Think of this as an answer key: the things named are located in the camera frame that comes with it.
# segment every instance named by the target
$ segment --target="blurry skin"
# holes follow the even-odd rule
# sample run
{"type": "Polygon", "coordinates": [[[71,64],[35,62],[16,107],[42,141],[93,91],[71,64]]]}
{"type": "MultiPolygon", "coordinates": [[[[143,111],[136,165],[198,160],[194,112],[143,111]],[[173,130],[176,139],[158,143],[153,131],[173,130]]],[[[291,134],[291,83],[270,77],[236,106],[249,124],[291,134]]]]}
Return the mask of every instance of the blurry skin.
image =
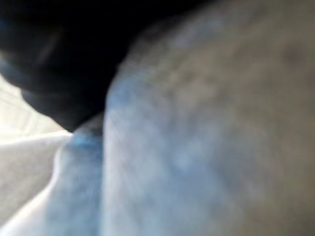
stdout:
{"type": "Polygon", "coordinates": [[[223,1],[139,40],[107,96],[103,236],[314,235],[314,12],[223,1]]]}

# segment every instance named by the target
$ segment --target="grey fabric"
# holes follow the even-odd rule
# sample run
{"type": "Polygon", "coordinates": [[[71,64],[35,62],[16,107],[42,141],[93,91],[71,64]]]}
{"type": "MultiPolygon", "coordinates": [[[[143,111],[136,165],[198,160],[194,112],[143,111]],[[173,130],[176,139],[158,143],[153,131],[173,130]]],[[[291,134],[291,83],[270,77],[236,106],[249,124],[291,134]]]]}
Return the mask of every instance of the grey fabric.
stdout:
{"type": "Polygon", "coordinates": [[[99,117],[0,236],[313,235],[314,12],[227,0],[146,32],[107,95],[103,176],[99,117]]]}
{"type": "Polygon", "coordinates": [[[3,227],[1,236],[98,235],[102,120],[100,114],[83,124],[56,153],[49,185],[3,227]]]}
{"type": "Polygon", "coordinates": [[[56,151],[68,139],[57,132],[0,143],[0,227],[46,187],[56,151]]]}

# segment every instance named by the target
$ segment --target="white surface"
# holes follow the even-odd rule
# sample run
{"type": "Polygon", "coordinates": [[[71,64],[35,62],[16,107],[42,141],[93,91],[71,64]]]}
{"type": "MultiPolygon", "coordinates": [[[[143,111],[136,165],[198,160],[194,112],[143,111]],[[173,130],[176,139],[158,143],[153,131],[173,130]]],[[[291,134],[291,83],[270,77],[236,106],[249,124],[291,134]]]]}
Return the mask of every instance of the white surface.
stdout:
{"type": "Polygon", "coordinates": [[[54,121],[27,104],[18,88],[0,76],[0,142],[60,130],[54,121]]]}

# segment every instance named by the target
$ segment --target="black fabric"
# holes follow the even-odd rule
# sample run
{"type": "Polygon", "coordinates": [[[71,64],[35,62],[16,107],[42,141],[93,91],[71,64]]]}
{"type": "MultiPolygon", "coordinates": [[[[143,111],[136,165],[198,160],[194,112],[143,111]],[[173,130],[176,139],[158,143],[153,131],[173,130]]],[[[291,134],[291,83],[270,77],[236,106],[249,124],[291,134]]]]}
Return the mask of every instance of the black fabric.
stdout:
{"type": "Polygon", "coordinates": [[[0,73],[69,131],[104,109],[128,46],[148,25],[203,0],[0,1],[0,73]]]}

